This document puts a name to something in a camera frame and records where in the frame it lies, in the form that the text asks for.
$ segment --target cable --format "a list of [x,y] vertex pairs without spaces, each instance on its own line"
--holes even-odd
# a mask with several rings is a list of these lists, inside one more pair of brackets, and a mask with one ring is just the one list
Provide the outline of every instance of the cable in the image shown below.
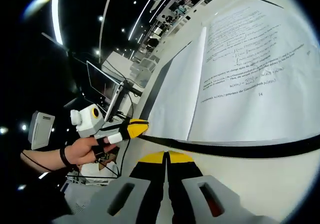
[[26,158],[28,158],[30,161],[34,162],[35,164],[37,164],[39,167],[42,167],[46,170],[48,170],[49,172],[53,172],[53,170],[49,169],[49,168],[46,168],[44,166],[42,166],[41,164],[37,163],[36,161],[32,160],[30,157],[28,157],[24,152],[21,152],[23,155],[25,155]]
[[[107,70],[109,70],[110,72],[116,74],[115,72],[113,72],[112,70],[110,70],[108,67],[106,67],[105,65],[103,65],[103,63],[104,63],[105,61],[106,61],[115,71],[117,71],[117,72],[126,80],[127,83],[129,83],[128,80],[131,80],[134,84],[136,84],[136,85],[139,86],[140,88],[143,88],[143,87],[141,87],[140,85],[138,85],[136,82],[134,82],[132,79],[126,78],[120,71],[118,71],[115,67],[113,67],[113,65],[112,65],[107,59],[105,59],[105,60],[101,63],[101,66],[105,67],[105,68],[106,68]],[[131,108],[132,108],[132,116],[131,116],[131,119],[132,119],[132,118],[133,118],[133,115],[134,115],[134,109],[133,109],[133,108],[134,108],[134,103],[133,103],[133,101],[132,101],[132,99],[131,99],[130,94],[128,94],[128,96],[129,96],[129,99],[130,99],[130,102],[131,102]],[[124,150],[124,153],[123,153],[123,157],[122,157],[122,161],[121,161],[121,167],[120,167],[120,176],[122,176],[122,167],[123,167],[123,164],[124,164],[125,155],[126,155],[126,153],[127,153],[127,150],[128,150],[129,144],[130,144],[130,141],[131,141],[131,139],[129,139],[128,145],[126,146],[126,148],[125,148],[125,150]]]
[[[95,56],[95,55],[93,55],[93,54],[91,54],[91,53],[88,53],[88,52],[80,52],[80,53],[86,53],[86,54],[89,54],[90,56],[92,56],[92,57],[94,57],[94,58],[99,58],[99,57],[97,57],[97,56]],[[114,74],[118,75],[117,73],[113,72],[113,71],[110,70],[107,66],[105,66],[105,65],[103,64],[105,61],[108,62],[108,64],[109,64],[112,68],[114,68],[127,82],[128,82],[128,80],[130,80],[130,81],[131,81],[132,83],[134,83],[135,85],[139,86],[140,88],[143,88],[142,86],[140,86],[139,84],[137,84],[136,82],[134,82],[132,79],[124,77],[123,74],[120,73],[115,67],[113,67],[107,59],[105,59],[105,60],[101,63],[101,66],[105,67],[105,68],[106,68],[107,70],[109,70],[111,73],[114,73]]]
[[115,173],[113,170],[111,170],[110,168],[108,168],[105,164],[101,163],[98,161],[98,163],[100,163],[102,166],[104,166],[105,168],[107,168],[110,172],[112,172],[113,174],[115,174],[118,177],[118,174]]
[[[109,70],[111,73],[114,73],[114,74],[116,74],[116,75],[118,75],[117,73],[115,73],[115,72],[113,72],[112,70],[110,70],[107,66],[105,66],[105,65],[103,65],[103,64],[101,64],[103,67],[105,67],[107,70]],[[132,79],[130,79],[130,78],[126,78],[126,77],[124,77],[123,75],[121,75],[124,79],[126,79],[126,81],[128,82],[128,80],[130,80],[132,83],[134,83],[135,85],[137,85],[138,87],[140,87],[140,88],[143,88],[142,86],[140,86],[139,84],[137,84],[136,82],[134,82]]]
[[[109,61],[107,61],[107,59],[105,59],[105,61],[106,62],[108,62],[108,64],[112,67],[112,68],[114,68],[114,70],[115,71],[117,71],[127,82],[128,82],[128,79],[122,74],[122,73],[120,73],[115,67],[113,67],[112,66],[112,64],[110,64],[110,62]],[[132,102],[132,99],[131,99],[131,96],[130,96],[130,94],[128,94],[128,96],[129,96],[129,99],[130,99],[130,101],[131,101],[131,108],[132,108],[132,116],[131,116],[131,119],[133,118],[133,116],[134,116],[134,103]],[[128,150],[128,147],[129,147],[129,144],[130,144],[130,141],[131,141],[131,139],[129,139],[129,141],[128,141],[128,145],[126,146],[126,148],[125,148],[125,150],[124,150],[124,153],[123,153],[123,157],[122,157],[122,161],[121,161],[121,167],[120,167],[120,176],[122,176],[122,168],[123,168],[123,165],[124,165],[124,159],[125,159],[125,155],[126,155],[126,153],[127,153],[127,150]]]
[[[66,177],[76,178],[77,175],[66,175]],[[79,176],[80,178],[112,178],[117,179],[116,177],[92,177],[92,176]]]
[[123,165],[124,165],[124,159],[125,159],[125,155],[126,155],[126,152],[127,152],[127,150],[128,150],[130,141],[131,141],[131,139],[129,139],[128,145],[126,146],[126,148],[125,148],[125,150],[124,150],[124,153],[123,153],[123,157],[122,157],[122,161],[121,161],[121,167],[120,167],[120,177],[122,176],[122,167],[123,167]]

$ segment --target white table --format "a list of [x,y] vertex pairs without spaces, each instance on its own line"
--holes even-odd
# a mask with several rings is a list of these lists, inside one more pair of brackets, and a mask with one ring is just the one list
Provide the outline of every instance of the white table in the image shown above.
[[[302,15],[291,0],[269,1]],[[222,12],[221,9],[228,5],[231,8],[234,3],[240,2],[243,0],[213,0],[206,6],[199,6],[196,13],[189,14],[191,20],[177,34],[166,37],[163,47],[157,54],[160,61],[134,111],[135,118],[140,116],[161,68],[197,36],[192,30],[200,32],[209,16]],[[123,145],[120,149],[118,162],[123,156],[125,147]],[[214,176],[236,192],[244,208],[255,215],[269,216],[279,222],[290,215],[308,194],[320,168],[320,150],[287,158],[239,159],[191,153],[133,139],[124,159],[123,174],[129,175],[138,160],[146,154],[168,150],[190,155],[204,175]],[[164,187],[164,200],[157,219],[159,224],[171,223],[173,215],[166,184]]]

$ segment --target human hand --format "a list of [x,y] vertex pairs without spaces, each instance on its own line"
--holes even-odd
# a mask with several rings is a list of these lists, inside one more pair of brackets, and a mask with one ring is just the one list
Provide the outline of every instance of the human hand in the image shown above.
[[[109,152],[116,147],[115,144],[108,144],[108,138],[104,138],[103,141],[107,144],[103,149],[104,152]],[[71,164],[82,165],[91,163],[96,160],[95,154],[92,150],[92,146],[97,146],[98,142],[94,137],[79,138],[71,146],[67,146],[64,150],[66,159]]]

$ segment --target black wristband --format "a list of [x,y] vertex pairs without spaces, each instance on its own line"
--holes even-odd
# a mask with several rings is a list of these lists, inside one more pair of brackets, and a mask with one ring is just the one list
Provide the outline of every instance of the black wristband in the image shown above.
[[61,157],[61,160],[62,160],[62,162],[65,164],[66,167],[72,167],[72,168],[73,168],[74,165],[71,164],[71,163],[67,160],[67,158],[66,158],[65,149],[66,149],[65,146],[63,146],[62,148],[60,148],[60,157]]

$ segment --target ceiling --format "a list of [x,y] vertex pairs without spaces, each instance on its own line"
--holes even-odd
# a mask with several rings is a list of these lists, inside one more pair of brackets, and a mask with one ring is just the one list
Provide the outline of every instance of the ceiling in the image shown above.
[[[36,110],[56,115],[56,130],[70,125],[63,106],[76,97],[76,84],[68,66],[66,53],[44,38],[54,37],[51,1],[28,17],[25,10],[33,0],[8,0],[3,10],[5,35],[2,40],[2,94],[0,127],[6,134],[26,140],[22,123],[29,123]],[[59,22],[63,44],[81,54],[94,54],[99,46],[101,22],[107,0],[59,0]],[[135,37],[148,28],[152,2],[142,15],[137,29],[128,41],[129,32],[148,0],[110,0],[102,37],[102,56],[119,48],[137,49]]]

